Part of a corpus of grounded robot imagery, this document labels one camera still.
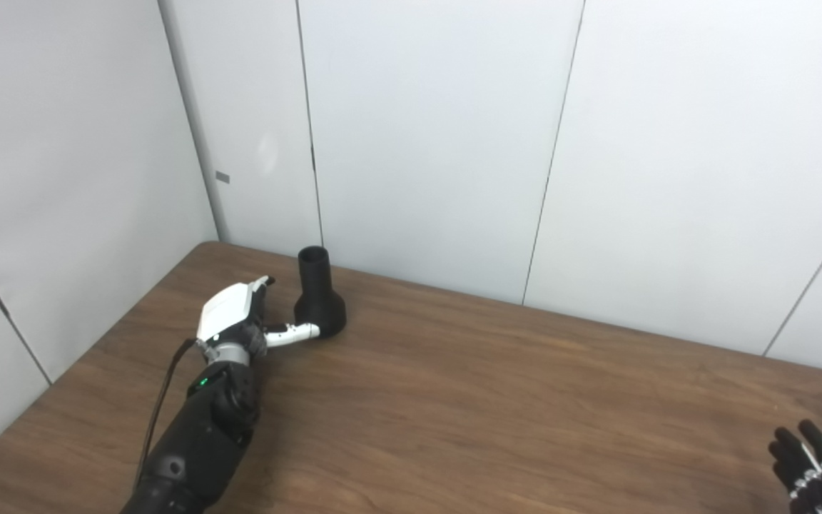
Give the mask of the white and black left hand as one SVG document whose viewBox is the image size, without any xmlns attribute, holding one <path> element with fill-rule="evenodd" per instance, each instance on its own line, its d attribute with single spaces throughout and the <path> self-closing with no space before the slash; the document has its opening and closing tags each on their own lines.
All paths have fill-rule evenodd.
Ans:
<svg viewBox="0 0 822 514">
<path fill-rule="evenodd" d="M 271 276 L 261 276 L 251 283 L 234 283 L 203 305 L 196 345 L 207 364 L 248 366 L 268 349 L 322 336 L 319 326 L 311 323 L 265 325 L 265 297 L 275 282 Z"/>
</svg>

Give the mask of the white and black right hand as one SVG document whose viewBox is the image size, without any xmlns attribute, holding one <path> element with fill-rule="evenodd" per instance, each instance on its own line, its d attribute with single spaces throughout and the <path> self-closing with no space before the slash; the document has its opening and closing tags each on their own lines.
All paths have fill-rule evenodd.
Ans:
<svg viewBox="0 0 822 514">
<path fill-rule="evenodd" d="M 785 488 L 790 513 L 822 513 L 822 430 L 805 419 L 797 433 L 780 426 L 768 443 L 772 471 Z"/>
</svg>

